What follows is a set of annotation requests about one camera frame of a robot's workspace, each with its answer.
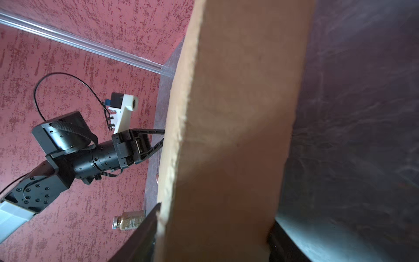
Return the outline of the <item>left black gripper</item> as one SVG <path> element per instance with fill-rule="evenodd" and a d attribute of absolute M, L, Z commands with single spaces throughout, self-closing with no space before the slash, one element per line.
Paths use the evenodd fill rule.
<path fill-rule="evenodd" d="M 149 135 L 164 135 L 164 129 L 129 129 L 114 134 L 111 140 L 94 149 L 70 155 L 70 164 L 79 180 L 100 180 L 102 176 L 115 177 L 114 171 L 123 171 L 139 164 L 163 147 L 164 139 L 151 146 Z"/>

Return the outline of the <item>brown cardboard box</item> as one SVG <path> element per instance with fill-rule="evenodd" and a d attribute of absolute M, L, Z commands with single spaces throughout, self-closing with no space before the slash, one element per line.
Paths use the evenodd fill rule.
<path fill-rule="evenodd" d="M 157 262 L 266 262 L 315 1 L 195 1 L 159 168 Z"/>

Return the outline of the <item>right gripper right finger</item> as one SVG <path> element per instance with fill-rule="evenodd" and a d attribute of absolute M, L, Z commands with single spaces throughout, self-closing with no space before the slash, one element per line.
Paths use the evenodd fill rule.
<path fill-rule="evenodd" d="M 269 262 L 311 262 L 277 222 L 270 229 L 267 243 L 270 248 Z"/>

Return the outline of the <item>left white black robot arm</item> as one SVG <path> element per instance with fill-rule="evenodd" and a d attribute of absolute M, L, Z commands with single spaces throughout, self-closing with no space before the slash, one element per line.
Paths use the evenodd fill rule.
<path fill-rule="evenodd" d="M 163 142 L 152 146 L 149 136 L 163 129 L 129 129 L 99 143 L 78 111 L 35 126 L 32 134 L 46 160 L 23 176 L 1 199 L 1 241 L 41 213 L 74 180 L 91 184 L 102 177 L 117 177 L 133 164 L 149 159 Z"/>

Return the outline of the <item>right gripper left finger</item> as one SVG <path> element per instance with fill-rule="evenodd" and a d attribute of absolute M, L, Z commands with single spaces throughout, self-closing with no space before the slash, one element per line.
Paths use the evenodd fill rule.
<path fill-rule="evenodd" d="M 109 262 L 152 262 L 154 260 L 157 216 L 161 203 L 147 215 L 127 242 L 109 259 Z"/>

